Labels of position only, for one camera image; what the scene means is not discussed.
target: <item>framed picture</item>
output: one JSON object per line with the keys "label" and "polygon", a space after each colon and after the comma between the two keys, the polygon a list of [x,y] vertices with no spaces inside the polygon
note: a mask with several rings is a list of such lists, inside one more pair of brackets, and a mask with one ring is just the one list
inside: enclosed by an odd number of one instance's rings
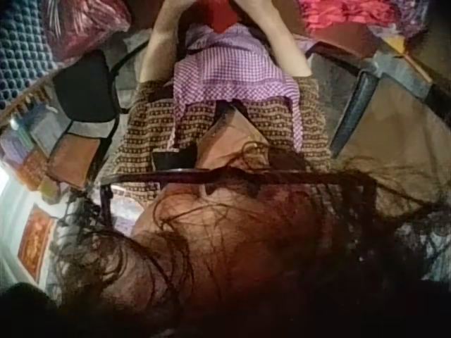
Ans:
{"label": "framed picture", "polygon": [[34,205],[28,216],[19,247],[19,260],[37,283],[55,220]]}

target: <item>red fabric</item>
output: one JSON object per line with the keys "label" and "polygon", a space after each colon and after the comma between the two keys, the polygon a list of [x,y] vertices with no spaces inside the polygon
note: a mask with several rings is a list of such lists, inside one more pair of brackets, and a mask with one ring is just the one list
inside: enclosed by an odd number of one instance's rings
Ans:
{"label": "red fabric", "polygon": [[42,0],[44,29],[52,53],[64,61],[96,48],[114,32],[130,28],[122,0]]}
{"label": "red fabric", "polygon": [[229,0],[199,0],[204,23],[217,33],[222,33],[240,19]]}
{"label": "red fabric", "polygon": [[299,0],[309,31],[334,23],[364,23],[387,27],[398,21],[388,0]]}

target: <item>sunglasses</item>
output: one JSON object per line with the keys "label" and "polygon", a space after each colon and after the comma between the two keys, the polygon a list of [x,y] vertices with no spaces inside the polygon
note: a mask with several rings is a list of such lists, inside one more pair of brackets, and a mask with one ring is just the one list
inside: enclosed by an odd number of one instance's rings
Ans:
{"label": "sunglasses", "polygon": [[111,185],[121,183],[159,183],[162,186],[169,183],[178,184],[213,184],[221,180],[242,180],[252,184],[312,184],[335,185],[338,187],[354,187],[362,192],[362,202],[376,208],[377,183],[374,179],[362,173],[306,173],[298,170],[256,169],[244,171],[234,167],[208,169],[173,169],[155,171],[145,174],[110,175],[101,179],[100,199],[101,213],[104,224],[113,228],[111,200],[113,190]]}

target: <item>dark hair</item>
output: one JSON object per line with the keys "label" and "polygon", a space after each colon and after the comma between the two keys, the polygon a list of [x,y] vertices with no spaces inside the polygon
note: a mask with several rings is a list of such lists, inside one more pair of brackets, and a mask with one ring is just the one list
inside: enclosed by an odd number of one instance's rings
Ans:
{"label": "dark hair", "polygon": [[[313,170],[302,159],[287,163]],[[342,331],[367,336],[393,332],[394,327],[404,333],[430,330],[437,316],[450,314],[448,285],[425,281],[439,279],[440,270],[448,269],[443,256],[449,247],[451,211],[444,194],[426,203],[380,184],[380,199],[390,193],[417,206],[392,217],[368,205],[362,190],[346,182],[308,188],[306,194],[287,186],[286,208],[280,204],[280,210],[271,210],[283,227],[301,226],[304,231],[258,238],[278,257],[282,272],[252,292],[222,299],[198,317],[185,311],[196,281],[189,241],[173,226],[178,218],[154,215],[159,230],[149,234],[146,245],[96,225],[83,227],[77,240],[61,248],[56,265],[65,334],[298,337]],[[292,207],[301,200],[310,219],[302,225]],[[132,259],[139,261],[136,280],[121,286],[132,286],[127,296],[145,298],[145,305],[136,308],[109,293]],[[137,285],[149,287],[135,290]]]}

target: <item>purple checkered skirt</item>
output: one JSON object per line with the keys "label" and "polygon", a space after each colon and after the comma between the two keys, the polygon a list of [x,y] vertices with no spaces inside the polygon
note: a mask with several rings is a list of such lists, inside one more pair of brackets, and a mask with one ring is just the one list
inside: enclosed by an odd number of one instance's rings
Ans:
{"label": "purple checkered skirt", "polygon": [[294,147],[300,151],[299,87],[274,64],[257,34],[241,24],[223,34],[207,26],[190,29],[186,39],[188,56],[175,65],[175,122],[194,103],[233,99],[265,101],[284,96],[291,105]]}

